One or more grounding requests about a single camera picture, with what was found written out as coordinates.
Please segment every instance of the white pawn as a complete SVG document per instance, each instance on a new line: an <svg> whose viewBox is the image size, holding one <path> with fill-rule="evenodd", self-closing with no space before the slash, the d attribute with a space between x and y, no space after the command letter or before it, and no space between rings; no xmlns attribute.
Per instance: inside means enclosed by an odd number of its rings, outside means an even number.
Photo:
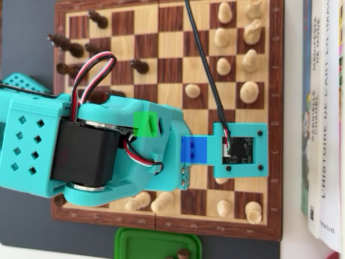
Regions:
<svg viewBox="0 0 345 259"><path fill-rule="evenodd" d="M232 16L230 5L228 3L221 3L218 9L218 20L223 24L227 24L231 22Z"/></svg>
<svg viewBox="0 0 345 259"><path fill-rule="evenodd" d="M218 28L215 32L215 45L218 47L225 47L229 43L229 36L226 30L223 28Z"/></svg>
<svg viewBox="0 0 345 259"><path fill-rule="evenodd" d="M244 27L243 39L248 45L255 45L259 42L261 37L261 21L254 20L251 24Z"/></svg>

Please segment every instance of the chessboard square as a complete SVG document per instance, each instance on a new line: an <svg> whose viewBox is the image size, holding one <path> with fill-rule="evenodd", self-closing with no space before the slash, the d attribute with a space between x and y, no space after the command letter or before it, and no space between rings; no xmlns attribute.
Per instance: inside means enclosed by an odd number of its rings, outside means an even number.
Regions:
<svg viewBox="0 0 345 259"><path fill-rule="evenodd" d="M134 33L150 34L158 32L158 4L143 5L134 11Z"/></svg>
<svg viewBox="0 0 345 259"><path fill-rule="evenodd" d="M158 103L182 109L182 84L158 84Z"/></svg>
<svg viewBox="0 0 345 259"><path fill-rule="evenodd" d="M97 10L97 13L107 19L108 26L101 29L98 27L97 23L89 19L90 38L110 38L112 36L112 12L110 9L100 9Z"/></svg>
<svg viewBox="0 0 345 259"><path fill-rule="evenodd" d="M132 60L134 58L134 36L114 36L112 37L112 52L118 61Z"/></svg>
<svg viewBox="0 0 345 259"><path fill-rule="evenodd" d="M184 83L207 83L207 76L200 57L183 58L182 81Z"/></svg>
<svg viewBox="0 0 345 259"><path fill-rule="evenodd" d="M206 190L181 190L181 214L206 216Z"/></svg>
<svg viewBox="0 0 345 259"><path fill-rule="evenodd" d="M95 39L90 39L90 44L99 47L102 49L102 51L111 51L111 38L95 38Z"/></svg>
<svg viewBox="0 0 345 259"><path fill-rule="evenodd" d="M261 209L264 204L264 195L263 193L250 193L250 192L235 192L234 194L234 218L246 220L247 215L245 213L245 207L247 203L251 201L256 201L261 205Z"/></svg>
<svg viewBox="0 0 345 259"><path fill-rule="evenodd" d="M258 69L248 73L243 69L242 61L245 55L236 56L236 81L268 81L268 55L258 55Z"/></svg>
<svg viewBox="0 0 345 259"><path fill-rule="evenodd" d="M112 70L112 85L133 85L133 68L129 61L118 61Z"/></svg>
<svg viewBox="0 0 345 259"><path fill-rule="evenodd" d="M111 90L123 92L127 98L134 98L134 85L112 85Z"/></svg>
<svg viewBox="0 0 345 259"><path fill-rule="evenodd" d="M229 4L232 11L232 19L229 23L223 24L218 19L218 10L220 3L210 4L210 28L216 29L219 27L222 28L236 28L236 13L237 13L237 2L226 2Z"/></svg>
<svg viewBox="0 0 345 259"><path fill-rule="evenodd" d="M146 62L149 66L149 71L146 74L140 74L135 69L134 71L134 84L136 85L149 85L157 84L157 59L141 59L141 61Z"/></svg>
<svg viewBox="0 0 345 259"><path fill-rule="evenodd" d="M207 166L192 165L190 167L190 189L207 189Z"/></svg>
<svg viewBox="0 0 345 259"><path fill-rule="evenodd" d="M157 103L157 85L134 85L134 98Z"/></svg>
<svg viewBox="0 0 345 259"><path fill-rule="evenodd" d="M217 72L217 63L220 58L225 58L230 64L230 72L225 76ZM209 57L210 71L215 82L235 82L236 81L236 59L235 56Z"/></svg>
<svg viewBox="0 0 345 259"><path fill-rule="evenodd" d="M183 32L160 32L158 34L158 57L159 58L182 58L183 57Z"/></svg>
<svg viewBox="0 0 345 259"><path fill-rule="evenodd" d="M158 53L157 48L158 35L156 33L135 35L135 58L156 58Z"/></svg>
<svg viewBox="0 0 345 259"><path fill-rule="evenodd" d="M209 31L198 31L201 45L206 56L209 55ZM198 47L192 31L185 31L183 35L183 55L185 57L199 57Z"/></svg>
<svg viewBox="0 0 345 259"><path fill-rule="evenodd" d="M184 109L183 118L193 135L207 135L207 110Z"/></svg>
<svg viewBox="0 0 345 259"><path fill-rule="evenodd" d="M227 201L230 204L230 210L228 211L228 214L226 216L222 215L222 218L229 219L229 220L234 218L234 192L226 191L226 190L210 190L210 189L208 189L206 192L207 192L206 216L220 217L219 212L218 212L218 204L220 201Z"/></svg>
<svg viewBox="0 0 345 259"><path fill-rule="evenodd" d="M134 33L134 11L112 13L112 35L131 35Z"/></svg>
<svg viewBox="0 0 345 259"><path fill-rule="evenodd" d="M159 32L182 31L183 6L169 6L159 8Z"/></svg>
<svg viewBox="0 0 345 259"><path fill-rule="evenodd" d="M267 123L268 115L267 109L251 110L251 109L236 109L236 122L250 122L250 123Z"/></svg>
<svg viewBox="0 0 345 259"><path fill-rule="evenodd" d="M234 110L236 103L236 83L217 82L216 88L225 110ZM209 91L209 109L216 110L217 105L212 91Z"/></svg>
<svg viewBox="0 0 345 259"><path fill-rule="evenodd" d="M69 39L89 38L89 23L87 16L70 17Z"/></svg>
<svg viewBox="0 0 345 259"><path fill-rule="evenodd" d="M190 98L186 94L186 87L189 84L183 84L183 109L207 109L208 108L208 88L209 84L197 84L200 88L200 95L197 98Z"/></svg>
<svg viewBox="0 0 345 259"><path fill-rule="evenodd" d="M229 43L225 47L218 47L215 44L216 29L209 31L209 55L210 56L234 56L236 55L236 29L225 29L229 36Z"/></svg>
<svg viewBox="0 0 345 259"><path fill-rule="evenodd" d="M226 122L235 122L235 111L224 110ZM219 122L217 110L208 110L209 122L207 135L213 135L213 123Z"/></svg>
<svg viewBox="0 0 345 259"><path fill-rule="evenodd" d="M158 60L159 83L182 83L182 58L160 58Z"/></svg>
<svg viewBox="0 0 345 259"><path fill-rule="evenodd" d="M191 11L198 31L210 29L210 3L206 1L190 2ZM183 30L192 31L186 8L183 8Z"/></svg>
<svg viewBox="0 0 345 259"><path fill-rule="evenodd" d="M213 166L208 166L208 173L207 173L207 189L214 189L214 190L234 190L234 178L222 179L222 183L218 183L220 181L216 181L213 175Z"/></svg>
<svg viewBox="0 0 345 259"><path fill-rule="evenodd" d="M259 87L259 94L255 102L247 104L240 98L240 90L245 82L236 82L236 109L263 109L265 105L265 84L255 82Z"/></svg>
<svg viewBox="0 0 345 259"><path fill-rule="evenodd" d="M265 53L265 28L261 30L259 42L255 45L248 45L243 39L244 28L237 29L237 54L245 54L248 50L256 50L257 54Z"/></svg>

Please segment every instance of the chess piece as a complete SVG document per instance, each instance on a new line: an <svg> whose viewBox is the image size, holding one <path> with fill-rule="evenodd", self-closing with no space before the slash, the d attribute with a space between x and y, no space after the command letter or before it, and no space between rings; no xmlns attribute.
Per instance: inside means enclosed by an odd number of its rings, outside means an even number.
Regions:
<svg viewBox="0 0 345 259"><path fill-rule="evenodd" d="M79 73L82 65L66 65L64 63L59 63L56 65L56 71L59 74L68 74L70 78L75 79Z"/></svg>
<svg viewBox="0 0 345 259"><path fill-rule="evenodd" d="M94 21L95 23L97 23L97 26L101 29L105 29L106 27L108 27L108 19L102 15L100 15L99 13L95 12L94 10L90 10L88 12L88 17Z"/></svg>
<svg viewBox="0 0 345 259"><path fill-rule="evenodd" d="M219 58L217 61L217 72L221 76L226 76L230 73L231 65L225 58Z"/></svg>
<svg viewBox="0 0 345 259"><path fill-rule="evenodd" d="M227 24L231 22L232 16L230 5L225 2L221 3L218 9L218 20L223 24Z"/></svg>
<svg viewBox="0 0 345 259"><path fill-rule="evenodd" d="M69 51L70 54L76 58L81 58L84 54L84 49L78 43L71 43L71 40L60 34L48 34L48 40L51 44L62 51Z"/></svg>
<svg viewBox="0 0 345 259"><path fill-rule="evenodd" d="M187 85L184 90L185 94L192 99L197 98L201 93L200 87L194 84Z"/></svg>
<svg viewBox="0 0 345 259"><path fill-rule="evenodd" d="M254 20L249 25L244 27L243 39L248 45L255 45L259 42L261 37L261 21Z"/></svg>
<svg viewBox="0 0 345 259"><path fill-rule="evenodd" d="M247 17L251 20L259 19L262 14L261 4L263 0L249 0L247 5Z"/></svg>
<svg viewBox="0 0 345 259"><path fill-rule="evenodd" d="M177 251L177 258L178 259L189 259L190 258L190 251L188 249L180 249Z"/></svg>
<svg viewBox="0 0 345 259"><path fill-rule="evenodd" d="M151 195L148 192L141 192L126 203L126 210L137 210L146 207L150 202Z"/></svg>
<svg viewBox="0 0 345 259"><path fill-rule="evenodd" d="M170 192L161 193L156 200L151 203L151 210L160 213L174 203L174 195Z"/></svg>
<svg viewBox="0 0 345 259"><path fill-rule="evenodd" d="M104 50L101 47L95 46L91 43L85 44L85 50L92 55L96 55L98 53L104 52Z"/></svg>
<svg viewBox="0 0 345 259"><path fill-rule="evenodd" d="M215 45L218 47L225 47L229 43L229 36L223 28L218 28L215 32Z"/></svg>
<svg viewBox="0 0 345 259"><path fill-rule="evenodd" d="M140 74L146 74L149 71L149 65L144 61L133 59L129 64Z"/></svg>
<svg viewBox="0 0 345 259"><path fill-rule="evenodd" d="M217 204L218 215L221 217L226 217L231 211L231 204L227 200L221 200Z"/></svg>
<svg viewBox="0 0 345 259"><path fill-rule="evenodd" d="M251 73L258 69L258 54L255 50L248 50L242 60L243 70Z"/></svg>
<svg viewBox="0 0 345 259"><path fill-rule="evenodd" d="M246 204L244 211L250 224L258 224L262 220L262 208L256 201L250 201Z"/></svg>
<svg viewBox="0 0 345 259"><path fill-rule="evenodd" d="M259 86L252 81L245 82L239 91L239 97L242 102L251 104L255 102L259 95Z"/></svg>

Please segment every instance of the green square marker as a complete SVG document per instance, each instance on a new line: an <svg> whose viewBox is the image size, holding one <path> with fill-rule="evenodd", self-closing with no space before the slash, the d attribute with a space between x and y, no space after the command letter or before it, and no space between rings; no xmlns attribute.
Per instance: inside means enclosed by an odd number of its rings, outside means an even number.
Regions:
<svg viewBox="0 0 345 259"><path fill-rule="evenodd" d="M134 137L157 137L158 116L157 112L134 112L133 136Z"/></svg>

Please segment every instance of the chessboard border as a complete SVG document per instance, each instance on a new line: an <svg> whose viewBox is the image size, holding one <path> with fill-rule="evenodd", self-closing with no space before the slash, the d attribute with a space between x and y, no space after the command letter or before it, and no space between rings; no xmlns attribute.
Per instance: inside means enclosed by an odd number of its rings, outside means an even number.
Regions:
<svg viewBox="0 0 345 259"><path fill-rule="evenodd" d="M159 0L174 2L177 0ZM89 9L113 8L138 4L156 3L157 0L69 0L56 3L55 33L64 35L65 17L68 12ZM268 151L269 176L267 184L267 225L250 225L232 222L222 222L216 227L209 220L188 220L165 218L164 221L178 221L178 227L172 228L152 215L133 215L130 213L95 212L87 210L69 209L62 207L66 200L62 195L52 198L52 217L55 220L72 222L96 223L134 228L157 229L193 233L201 235L218 235L228 237L242 237L260 240L280 241L282 237L282 142L283 142L283 66L284 66L284 0L270 0L269 25L269 76L268 76ZM54 48L54 67L63 62L64 54ZM63 92L64 77L54 70L54 93Z"/></svg>

